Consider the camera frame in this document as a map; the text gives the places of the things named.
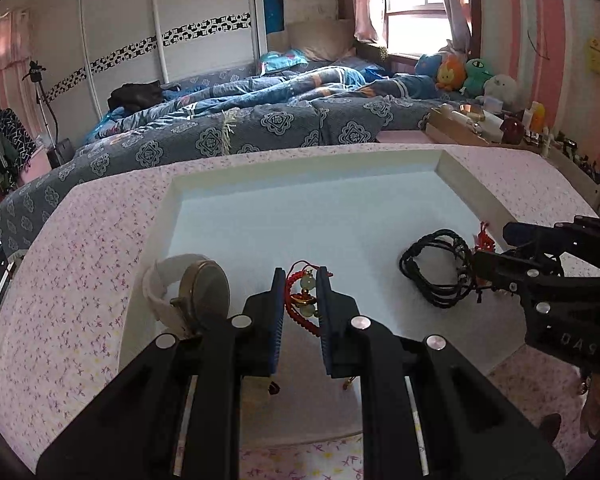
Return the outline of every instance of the white plush toy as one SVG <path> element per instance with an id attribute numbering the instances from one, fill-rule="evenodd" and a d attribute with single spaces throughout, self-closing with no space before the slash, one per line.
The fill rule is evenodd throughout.
<path id="1" fill-rule="evenodd" d="M 484 95 L 495 97 L 505 105 L 511 106 L 516 103 L 518 97 L 518 83 L 506 74 L 499 74 L 484 84 Z M 478 100 L 483 102 L 484 98 L 480 96 Z"/>

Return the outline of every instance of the pillow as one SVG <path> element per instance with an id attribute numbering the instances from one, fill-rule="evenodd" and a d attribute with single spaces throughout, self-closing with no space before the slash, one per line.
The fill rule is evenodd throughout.
<path id="1" fill-rule="evenodd" d="M 299 50 L 289 50 L 286 54 L 267 52 L 260 58 L 260 75 L 307 63 L 306 57 Z"/>
<path id="2" fill-rule="evenodd" d="M 442 65 L 442 54 L 434 54 L 433 56 L 422 54 L 416 65 L 415 74 L 428 75 L 433 80 L 437 80 L 440 65 Z"/>
<path id="3" fill-rule="evenodd" d="M 312 61 L 335 61 L 353 46 L 353 20 L 317 20 L 286 26 L 291 48 Z"/>
<path id="4" fill-rule="evenodd" d="M 270 52 L 286 52 L 287 50 L 291 50 L 286 30 L 267 34 L 267 49 Z"/>

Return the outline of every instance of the bed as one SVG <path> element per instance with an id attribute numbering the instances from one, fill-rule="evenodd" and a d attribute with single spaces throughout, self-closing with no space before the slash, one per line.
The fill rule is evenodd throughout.
<path id="1" fill-rule="evenodd" d="M 29 249 L 78 184 L 210 156 L 374 142 L 381 130 L 424 129 L 430 110 L 444 102 L 467 102 L 437 91 L 426 76 L 367 83 L 346 66 L 265 77 L 251 76 L 253 70 L 182 81 L 184 89 L 206 88 L 120 120 L 104 139 L 77 150 L 74 160 L 10 194 L 0 204 L 0 239 L 10 260 Z"/>

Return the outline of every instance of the pink striped wall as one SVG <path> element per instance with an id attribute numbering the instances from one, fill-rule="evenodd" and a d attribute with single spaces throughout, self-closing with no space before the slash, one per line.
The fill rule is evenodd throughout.
<path id="1" fill-rule="evenodd" d="M 600 75 L 586 56 L 600 39 L 600 2 L 483 0 L 482 14 L 482 56 L 520 83 L 521 105 L 543 103 L 549 125 L 600 165 Z"/>

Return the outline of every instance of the window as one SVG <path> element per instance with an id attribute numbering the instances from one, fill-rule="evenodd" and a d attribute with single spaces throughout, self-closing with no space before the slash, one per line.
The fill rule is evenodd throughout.
<path id="1" fill-rule="evenodd" d="M 386 4 L 388 50 L 392 54 L 431 54 L 451 38 L 443 0 L 386 0 Z"/>

